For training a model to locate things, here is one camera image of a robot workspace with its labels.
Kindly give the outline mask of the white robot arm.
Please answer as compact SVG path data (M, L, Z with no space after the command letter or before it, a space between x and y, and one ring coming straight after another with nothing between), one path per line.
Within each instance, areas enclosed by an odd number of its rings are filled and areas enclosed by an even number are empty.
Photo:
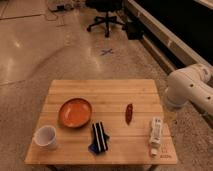
M167 77L167 88L163 101L170 110L178 110L188 101L213 116L213 87L208 66L197 63L171 72Z

